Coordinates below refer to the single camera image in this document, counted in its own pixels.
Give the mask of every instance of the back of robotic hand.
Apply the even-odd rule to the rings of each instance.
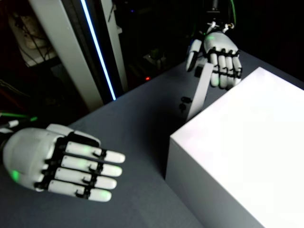
[[[125,156],[100,148],[86,133],[51,124],[47,129],[25,128],[3,147],[3,163],[12,179],[23,187],[100,202],[111,199],[110,190],[122,174]]]
[[[213,22],[203,41],[205,57],[214,65],[211,85],[222,89],[230,89],[241,81],[242,65],[239,61],[239,49],[232,40],[225,35],[228,25],[223,30],[214,30]],[[201,51],[201,40],[194,40],[187,60],[186,70],[189,72],[197,65]]]

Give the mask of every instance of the table surface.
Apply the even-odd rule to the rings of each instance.
[[[263,67],[304,88],[301,81],[245,52],[240,60],[243,76]],[[71,125],[99,138],[102,147],[126,155],[108,203],[22,188],[1,166],[1,227],[202,228],[164,180],[170,135],[187,115],[178,109],[180,98],[193,97],[198,81],[182,63]],[[225,92],[209,87],[204,107]]]

